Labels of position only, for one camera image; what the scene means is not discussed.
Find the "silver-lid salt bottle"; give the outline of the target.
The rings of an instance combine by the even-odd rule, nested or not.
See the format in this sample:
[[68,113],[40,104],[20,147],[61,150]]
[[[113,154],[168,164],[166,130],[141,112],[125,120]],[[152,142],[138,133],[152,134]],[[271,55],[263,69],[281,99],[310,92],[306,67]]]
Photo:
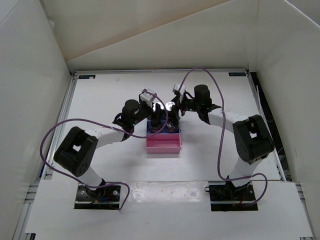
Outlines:
[[157,106],[159,106],[161,110],[164,110],[164,106],[163,106],[163,104],[161,102],[154,102],[153,105],[152,105],[152,109],[153,109],[154,112],[156,111]]
[[165,104],[165,108],[168,112],[172,111],[173,106],[175,106],[176,104],[173,101],[169,101]]

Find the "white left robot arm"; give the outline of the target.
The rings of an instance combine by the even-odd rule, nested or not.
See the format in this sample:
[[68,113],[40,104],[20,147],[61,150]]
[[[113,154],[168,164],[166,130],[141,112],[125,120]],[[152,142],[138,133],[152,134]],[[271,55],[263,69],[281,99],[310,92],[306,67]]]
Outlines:
[[155,133],[160,133],[164,128],[161,123],[163,116],[168,117],[168,111],[161,108],[160,103],[127,100],[112,122],[118,128],[94,121],[91,123],[100,128],[84,130],[78,126],[72,127],[55,152],[53,160],[71,173],[70,178],[86,186],[87,194],[93,200],[100,200],[105,194],[106,182],[91,167],[95,151],[109,144],[123,142],[129,137],[138,138],[134,135],[135,126],[145,119],[155,123]]

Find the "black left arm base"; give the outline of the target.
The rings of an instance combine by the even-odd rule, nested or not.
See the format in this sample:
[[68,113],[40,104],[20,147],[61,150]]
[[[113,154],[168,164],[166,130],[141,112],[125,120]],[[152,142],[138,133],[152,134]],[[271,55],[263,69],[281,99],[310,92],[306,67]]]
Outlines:
[[120,208],[121,186],[111,185],[90,189],[77,187],[74,209],[76,210],[118,210]]

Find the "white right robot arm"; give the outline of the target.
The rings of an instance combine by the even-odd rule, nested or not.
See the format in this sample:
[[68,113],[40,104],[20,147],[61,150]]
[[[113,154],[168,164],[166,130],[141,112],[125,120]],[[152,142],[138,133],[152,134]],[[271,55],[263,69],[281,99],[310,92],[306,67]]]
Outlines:
[[224,193],[230,200],[238,199],[257,166],[274,151],[275,144],[263,118],[256,114],[243,116],[223,111],[221,106],[212,102],[207,85],[199,84],[194,87],[194,96],[188,98],[186,86],[175,84],[175,97],[172,101],[181,114],[196,112],[200,120],[208,125],[224,128],[234,135],[238,160],[227,176],[230,184],[225,186]]

